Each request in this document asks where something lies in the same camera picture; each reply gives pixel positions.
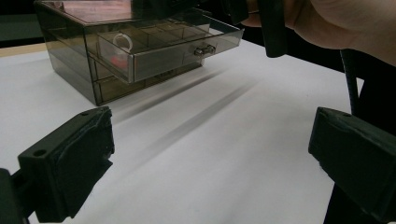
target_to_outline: drawer handle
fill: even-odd
[[[194,51],[194,55],[195,56],[199,56],[199,57],[203,57],[204,55],[210,53],[210,54],[214,54],[216,51],[216,48],[211,46],[211,45],[207,45],[205,48],[196,48]]]

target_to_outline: white surface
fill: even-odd
[[[11,173],[26,148],[94,107],[47,52],[0,58],[0,85],[0,166]],[[114,165],[65,223],[323,222],[332,181],[307,148],[318,106],[349,112],[344,74],[242,41],[108,106]]]

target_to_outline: plastic drawer organizer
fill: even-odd
[[[36,0],[35,11],[54,70],[95,105],[198,68],[243,34],[196,8],[156,19],[144,0]]]

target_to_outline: finger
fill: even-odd
[[[248,18],[241,23],[249,27],[262,27],[262,22],[260,20],[259,14],[249,14]]]

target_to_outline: silver ring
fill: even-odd
[[[117,39],[119,39],[119,38],[125,38],[125,39],[128,41],[129,48],[120,47],[120,46],[119,46],[119,43],[118,43],[118,41],[117,41]],[[119,33],[119,34],[117,34],[117,35],[115,35],[115,36],[113,37],[113,44],[114,44],[115,46],[117,46],[117,47],[120,47],[120,48],[123,49],[123,50],[128,51],[128,52],[131,51],[132,46],[133,46],[131,37],[129,37],[128,35],[125,35],[125,34],[123,34],[123,33]]]

